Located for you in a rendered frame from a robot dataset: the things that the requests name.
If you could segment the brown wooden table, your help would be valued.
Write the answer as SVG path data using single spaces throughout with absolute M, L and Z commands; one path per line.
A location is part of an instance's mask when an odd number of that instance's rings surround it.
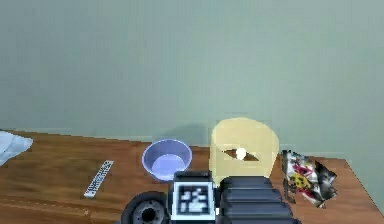
M 143 168 L 147 145 L 115 139 L 24 132 L 26 152 L 0 166 L 0 224 L 113 224 L 131 198 L 168 190 Z M 105 160 L 114 162 L 94 198 L 83 196 Z M 322 158 L 337 173 L 338 196 L 317 209 L 298 196 L 292 205 L 303 224 L 384 224 L 349 164 Z

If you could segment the lavender bowl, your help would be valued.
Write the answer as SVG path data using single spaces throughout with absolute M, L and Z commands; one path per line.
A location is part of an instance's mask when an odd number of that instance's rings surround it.
M 172 181 L 174 174 L 185 171 L 192 161 L 192 150 L 176 139 L 162 139 L 150 144 L 142 154 L 143 168 L 155 179 Z

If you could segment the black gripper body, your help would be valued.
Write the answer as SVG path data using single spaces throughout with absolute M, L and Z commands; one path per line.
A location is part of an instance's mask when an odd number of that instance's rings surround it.
M 120 224 L 169 224 L 167 195 L 148 191 L 136 195 L 124 208 Z

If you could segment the white remote control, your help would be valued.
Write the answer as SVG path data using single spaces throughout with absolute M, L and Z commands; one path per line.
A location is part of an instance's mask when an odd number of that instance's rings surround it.
M 104 179 L 106 178 L 107 174 L 109 173 L 111 167 L 113 166 L 114 162 L 112 160 L 105 160 L 99 170 L 97 171 L 96 175 L 88 185 L 87 189 L 85 190 L 83 196 L 85 198 L 94 198 L 97 191 L 99 190 L 100 186 L 102 185 Z

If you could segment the pale blue cloth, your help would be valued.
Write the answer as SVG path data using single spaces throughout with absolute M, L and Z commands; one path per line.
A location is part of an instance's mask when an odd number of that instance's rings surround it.
M 28 150 L 32 144 L 32 138 L 0 131 L 0 166 L 6 163 L 9 159 Z

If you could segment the crumpled printed paper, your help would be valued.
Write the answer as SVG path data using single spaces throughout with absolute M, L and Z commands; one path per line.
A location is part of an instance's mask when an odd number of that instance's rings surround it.
M 294 194 L 300 193 L 315 207 L 325 209 L 325 202 L 337 195 L 333 182 L 337 174 L 317 160 L 292 150 L 282 150 L 284 198 L 295 204 Z

